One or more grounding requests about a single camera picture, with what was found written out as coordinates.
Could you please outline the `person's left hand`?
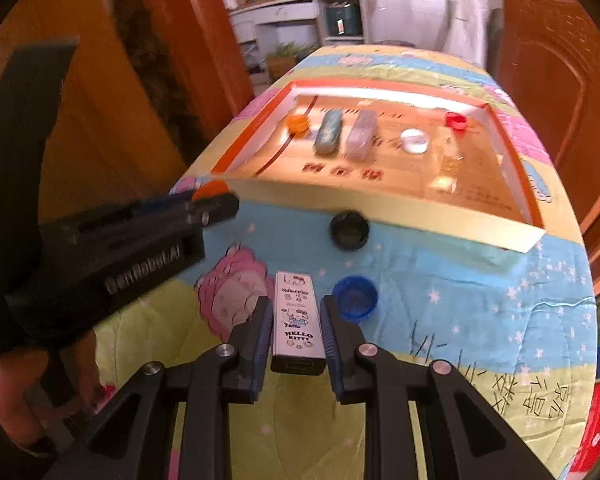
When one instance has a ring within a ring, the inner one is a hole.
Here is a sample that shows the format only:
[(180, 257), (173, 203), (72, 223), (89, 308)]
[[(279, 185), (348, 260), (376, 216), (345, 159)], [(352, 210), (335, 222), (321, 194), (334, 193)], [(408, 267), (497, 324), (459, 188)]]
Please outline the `person's left hand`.
[(32, 453), (46, 437), (45, 425), (79, 411), (95, 411), (104, 400), (105, 388), (96, 364), (96, 335), (91, 330), (68, 349), (74, 365), (73, 399), (61, 408), (39, 408), (27, 393), (42, 377), (50, 356), (38, 349), (16, 350), (0, 356), (0, 426), (20, 450)]

